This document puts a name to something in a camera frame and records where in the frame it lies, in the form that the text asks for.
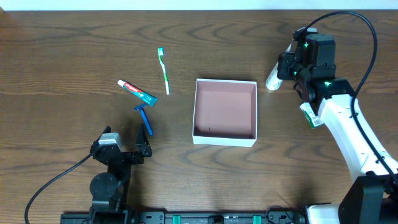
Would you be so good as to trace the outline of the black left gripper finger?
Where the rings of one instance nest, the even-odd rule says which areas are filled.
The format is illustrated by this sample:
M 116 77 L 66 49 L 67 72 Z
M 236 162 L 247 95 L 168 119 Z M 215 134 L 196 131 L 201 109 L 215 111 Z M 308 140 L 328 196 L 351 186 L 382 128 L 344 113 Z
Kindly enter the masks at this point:
M 148 142 L 146 133 L 145 133 L 145 127 L 144 124 L 141 124 L 136 136 L 136 142 L 135 142 L 136 147 L 138 150 L 150 150 L 150 144 Z
M 104 131 L 100 135 L 100 138 L 102 137 L 103 134 L 108 134 L 110 132 L 111 132 L 111 127 L 110 126 L 105 127 Z

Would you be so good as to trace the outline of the white shampoo tube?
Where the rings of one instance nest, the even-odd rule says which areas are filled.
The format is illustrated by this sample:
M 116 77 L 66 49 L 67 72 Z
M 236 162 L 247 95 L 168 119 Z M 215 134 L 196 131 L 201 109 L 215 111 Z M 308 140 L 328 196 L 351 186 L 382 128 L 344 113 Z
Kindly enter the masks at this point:
M 271 70 L 267 80 L 265 82 L 265 86 L 270 91 L 276 91 L 280 88 L 283 80 L 277 77 L 279 63 L 277 62 L 274 68 Z

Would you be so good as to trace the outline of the green white soap packet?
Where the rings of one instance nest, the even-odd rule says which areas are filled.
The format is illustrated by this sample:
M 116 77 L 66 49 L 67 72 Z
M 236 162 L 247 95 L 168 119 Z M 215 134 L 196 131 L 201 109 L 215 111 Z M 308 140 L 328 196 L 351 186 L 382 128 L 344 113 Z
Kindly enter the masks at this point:
M 309 122 L 312 129 L 318 128 L 324 125 L 324 122 L 317 116 L 310 106 L 310 103 L 302 103 L 300 109 L 304 113 L 307 121 Z

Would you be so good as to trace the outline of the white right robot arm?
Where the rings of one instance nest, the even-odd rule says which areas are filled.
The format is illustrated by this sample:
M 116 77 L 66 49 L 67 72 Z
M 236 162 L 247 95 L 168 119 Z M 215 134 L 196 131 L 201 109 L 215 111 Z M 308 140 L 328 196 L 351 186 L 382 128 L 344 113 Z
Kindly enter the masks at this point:
M 353 184 L 338 205 L 309 205 L 307 223 L 397 223 L 397 161 L 365 120 L 355 92 L 336 78 L 333 36 L 315 30 L 293 34 L 294 52 L 279 55 L 277 78 L 295 81 L 299 97 L 335 139 Z

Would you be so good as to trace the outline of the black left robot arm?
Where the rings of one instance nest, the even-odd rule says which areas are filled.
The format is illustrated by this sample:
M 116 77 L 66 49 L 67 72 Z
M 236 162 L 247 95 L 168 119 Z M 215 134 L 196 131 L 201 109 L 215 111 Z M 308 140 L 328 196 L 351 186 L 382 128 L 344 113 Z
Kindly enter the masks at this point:
M 129 208 L 127 198 L 132 166 L 144 163 L 152 155 L 145 127 L 140 125 L 135 151 L 123 152 L 121 138 L 107 126 L 90 148 L 93 159 L 107 171 L 96 175 L 90 183 L 93 196 L 90 223 L 139 223 L 139 213 Z

